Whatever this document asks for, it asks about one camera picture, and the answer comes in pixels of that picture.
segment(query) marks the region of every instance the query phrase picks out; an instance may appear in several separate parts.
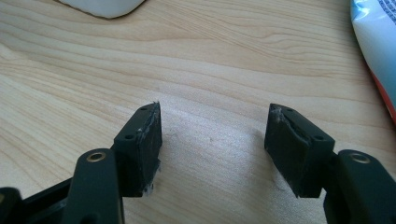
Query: tabletop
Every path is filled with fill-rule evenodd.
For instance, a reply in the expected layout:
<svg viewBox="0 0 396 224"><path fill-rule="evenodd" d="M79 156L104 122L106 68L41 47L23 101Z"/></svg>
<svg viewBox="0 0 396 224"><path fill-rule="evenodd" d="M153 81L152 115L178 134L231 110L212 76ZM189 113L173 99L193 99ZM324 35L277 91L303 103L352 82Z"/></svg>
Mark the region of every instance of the tabletop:
<svg viewBox="0 0 396 224"><path fill-rule="evenodd" d="M126 223L325 223L263 145L270 103L396 176L396 134L346 0L147 0L106 20L53 0L0 1L0 186L23 198L162 108L154 191Z"/></svg>

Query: light wood surface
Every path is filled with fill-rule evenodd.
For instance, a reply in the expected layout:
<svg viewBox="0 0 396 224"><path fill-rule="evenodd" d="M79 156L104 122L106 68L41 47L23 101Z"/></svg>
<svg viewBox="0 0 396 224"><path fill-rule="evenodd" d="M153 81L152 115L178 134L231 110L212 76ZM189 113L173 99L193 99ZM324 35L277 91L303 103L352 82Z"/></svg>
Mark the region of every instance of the light wood surface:
<svg viewBox="0 0 396 224"><path fill-rule="evenodd" d="M346 0L148 0L103 20L52 0L0 1L0 186L33 195L110 147L160 101L162 171L126 223L325 223L263 149L287 105L396 176L396 134Z"/></svg>

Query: white rounded object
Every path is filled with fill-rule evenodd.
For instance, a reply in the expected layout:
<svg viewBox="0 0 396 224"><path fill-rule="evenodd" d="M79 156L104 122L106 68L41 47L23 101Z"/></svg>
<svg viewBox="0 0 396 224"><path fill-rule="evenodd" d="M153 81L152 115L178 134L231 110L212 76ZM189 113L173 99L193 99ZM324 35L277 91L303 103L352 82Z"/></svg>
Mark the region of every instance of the white rounded object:
<svg viewBox="0 0 396 224"><path fill-rule="evenodd" d="M60 0L70 7L78 8L82 11L91 13L94 16L105 18L116 18L123 16L136 7L144 0Z"/></svg>

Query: snack bag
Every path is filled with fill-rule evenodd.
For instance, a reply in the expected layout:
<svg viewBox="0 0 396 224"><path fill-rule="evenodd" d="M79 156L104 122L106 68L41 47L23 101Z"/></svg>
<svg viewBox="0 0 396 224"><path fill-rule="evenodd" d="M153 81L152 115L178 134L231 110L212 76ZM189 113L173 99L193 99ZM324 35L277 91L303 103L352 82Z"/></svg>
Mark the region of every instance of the snack bag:
<svg viewBox="0 0 396 224"><path fill-rule="evenodd" d="M396 0L351 0L364 58L396 124Z"/></svg>

